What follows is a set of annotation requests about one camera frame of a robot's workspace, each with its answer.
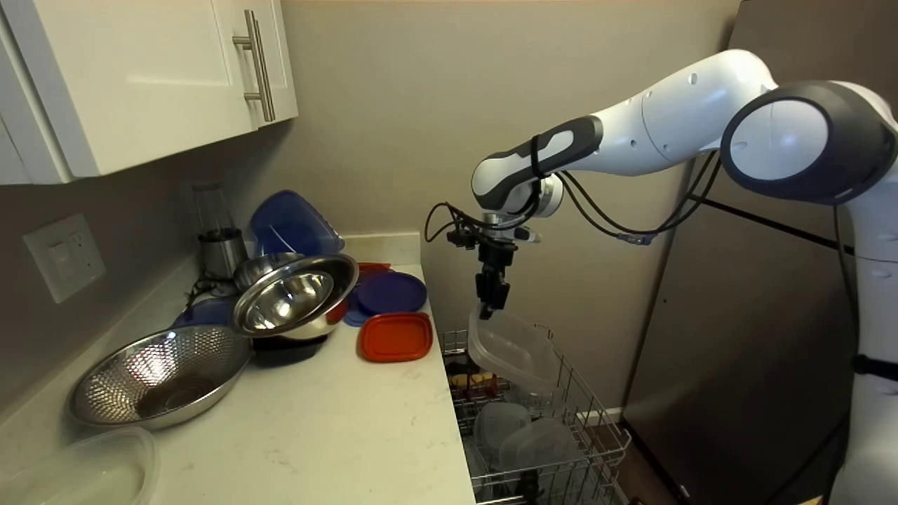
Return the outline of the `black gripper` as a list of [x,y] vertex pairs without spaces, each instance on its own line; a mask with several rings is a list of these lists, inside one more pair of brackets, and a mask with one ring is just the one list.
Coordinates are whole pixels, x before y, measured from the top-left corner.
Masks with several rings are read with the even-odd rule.
[[452,231],[445,238],[463,251],[473,251],[480,261],[480,273],[473,276],[480,320],[491,320],[497,293],[497,310],[504,310],[510,285],[504,281],[504,271],[512,265],[512,252],[521,243],[529,243],[532,233],[525,226],[497,227],[477,222],[472,216],[455,215]]

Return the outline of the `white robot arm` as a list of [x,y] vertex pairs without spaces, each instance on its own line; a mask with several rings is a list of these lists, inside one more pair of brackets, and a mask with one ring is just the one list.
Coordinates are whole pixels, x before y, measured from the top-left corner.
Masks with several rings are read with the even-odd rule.
[[526,222],[561,205],[566,171],[639,177],[702,151],[745,191],[849,215],[858,351],[832,505],[898,505],[898,123],[860,84],[779,84],[759,56],[731,48],[489,154],[472,177],[483,215],[458,215],[449,233],[483,261],[480,313],[504,306],[504,271],[529,238]]

